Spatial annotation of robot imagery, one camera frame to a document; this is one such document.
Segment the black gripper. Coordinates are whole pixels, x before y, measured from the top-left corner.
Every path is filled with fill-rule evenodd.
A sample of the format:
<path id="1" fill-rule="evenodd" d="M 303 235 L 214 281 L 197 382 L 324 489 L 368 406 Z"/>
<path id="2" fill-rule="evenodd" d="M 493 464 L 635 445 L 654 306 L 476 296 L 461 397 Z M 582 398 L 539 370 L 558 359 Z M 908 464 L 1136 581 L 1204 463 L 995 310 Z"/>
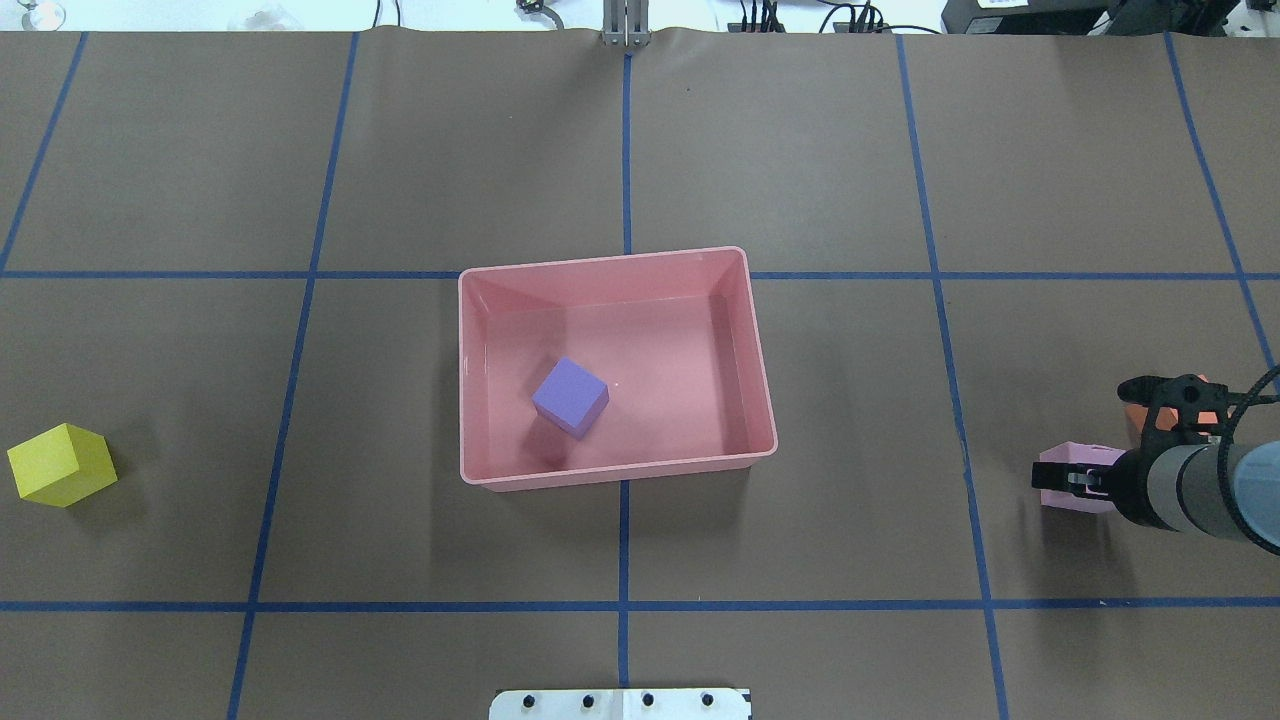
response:
<path id="1" fill-rule="evenodd" d="M 1132 523 L 1151 523 L 1149 455 L 1129 450 L 1110 466 L 1089 462 L 1034 462 L 1032 487 L 1073 497 L 1107 497 Z"/>

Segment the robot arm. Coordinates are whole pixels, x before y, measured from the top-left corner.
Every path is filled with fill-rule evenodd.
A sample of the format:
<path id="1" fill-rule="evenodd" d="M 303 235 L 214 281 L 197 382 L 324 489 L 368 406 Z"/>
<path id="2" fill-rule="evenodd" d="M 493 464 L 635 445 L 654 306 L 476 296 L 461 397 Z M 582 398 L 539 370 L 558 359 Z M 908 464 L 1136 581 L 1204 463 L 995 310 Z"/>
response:
<path id="1" fill-rule="evenodd" d="M 1224 470 L 1213 443 L 1178 446 L 1146 461 L 1138 450 L 1066 442 L 1039 456 L 1030 484 L 1046 507 L 1116 511 L 1140 527 L 1277 552 L 1276 441 L 1231 446 Z"/>

